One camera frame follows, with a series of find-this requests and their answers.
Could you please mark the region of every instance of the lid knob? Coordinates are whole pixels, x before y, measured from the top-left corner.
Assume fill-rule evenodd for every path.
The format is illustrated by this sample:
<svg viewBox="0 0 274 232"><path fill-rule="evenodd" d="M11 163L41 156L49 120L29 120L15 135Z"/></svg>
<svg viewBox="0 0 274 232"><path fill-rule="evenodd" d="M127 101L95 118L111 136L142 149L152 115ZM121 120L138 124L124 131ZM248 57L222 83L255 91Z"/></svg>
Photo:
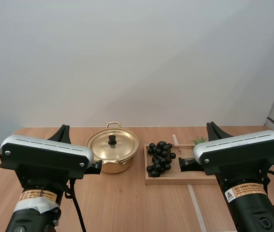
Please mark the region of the lid knob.
<svg viewBox="0 0 274 232"><path fill-rule="evenodd" d="M110 136L109 136L108 144L109 144L109 145L115 145L115 144L117 144L116 136L115 136L115 135L110 135Z"/></svg>

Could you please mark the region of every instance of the wooden table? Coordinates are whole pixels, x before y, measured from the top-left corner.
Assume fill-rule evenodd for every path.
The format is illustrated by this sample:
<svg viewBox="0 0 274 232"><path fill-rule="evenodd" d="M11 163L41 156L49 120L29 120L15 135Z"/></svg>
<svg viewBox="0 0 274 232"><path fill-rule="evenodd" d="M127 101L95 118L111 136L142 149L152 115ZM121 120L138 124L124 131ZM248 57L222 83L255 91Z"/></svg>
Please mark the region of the wooden table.
<svg viewBox="0 0 274 232"><path fill-rule="evenodd" d="M48 138L58 128L24 128L26 136ZM85 146L102 128L71 128L73 144ZM207 137L205 127L128 128L140 147L132 167L120 174L87 175L76 182L76 196L88 232L229 232L236 231L218 185L146 186L143 145L164 140L189 144ZM257 127L222 127L232 135L267 130ZM269 197L274 203L274 178ZM0 232L5 231L22 189L14 171L0 168ZM80 232L74 204L64 199L57 232Z"/></svg>

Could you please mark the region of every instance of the warning label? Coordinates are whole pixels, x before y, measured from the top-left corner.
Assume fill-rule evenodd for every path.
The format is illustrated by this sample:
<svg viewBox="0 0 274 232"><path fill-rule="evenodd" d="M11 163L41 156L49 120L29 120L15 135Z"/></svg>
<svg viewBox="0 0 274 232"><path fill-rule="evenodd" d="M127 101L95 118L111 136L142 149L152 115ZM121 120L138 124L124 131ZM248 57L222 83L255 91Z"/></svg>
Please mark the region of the warning label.
<svg viewBox="0 0 274 232"><path fill-rule="evenodd" d="M230 188L225 192L225 197L228 203L230 203L238 197L253 193L261 193L266 195L266 192L264 191L263 186L261 184L247 183Z"/></svg>
<svg viewBox="0 0 274 232"><path fill-rule="evenodd" d="M41 190L39 189L28 190L21 194L19 202L23 200L31 199L31 198L37 198L37 197L45 197L55 202L57 195L53 192L44 191L44 190L41 192Z"/></svg>

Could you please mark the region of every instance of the gold pot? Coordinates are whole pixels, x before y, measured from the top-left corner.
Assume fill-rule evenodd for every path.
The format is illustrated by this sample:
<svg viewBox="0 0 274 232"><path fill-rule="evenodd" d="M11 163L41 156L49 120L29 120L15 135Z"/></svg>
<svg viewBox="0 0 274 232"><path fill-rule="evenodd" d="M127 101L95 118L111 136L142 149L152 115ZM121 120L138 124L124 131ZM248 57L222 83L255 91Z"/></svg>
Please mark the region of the gold pot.
<svg viewBox="0 0 274 232"><path fill-rule="evenodd" d="M87 147L94 153L95 161L103 161L102 172L115 174L128 169L139 146L138 138L129 130L123 129L119 122L109 122L107 128L94 134Z"/></svg>

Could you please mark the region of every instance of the fake plant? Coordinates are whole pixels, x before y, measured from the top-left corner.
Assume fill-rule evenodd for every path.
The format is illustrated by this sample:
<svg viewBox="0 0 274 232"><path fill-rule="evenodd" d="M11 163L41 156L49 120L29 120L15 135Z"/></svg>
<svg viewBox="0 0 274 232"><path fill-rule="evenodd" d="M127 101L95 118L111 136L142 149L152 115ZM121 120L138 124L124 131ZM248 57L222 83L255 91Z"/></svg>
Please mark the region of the fake plant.
<svg viewBox="0 0 274 232"><path fill-rule="evenodd" d="M197 137L196 140L192 140L192 142L197 145L197 144L201 144L207 141L207 138L204 138L203 136L201 136L200 138Z"/></svg>

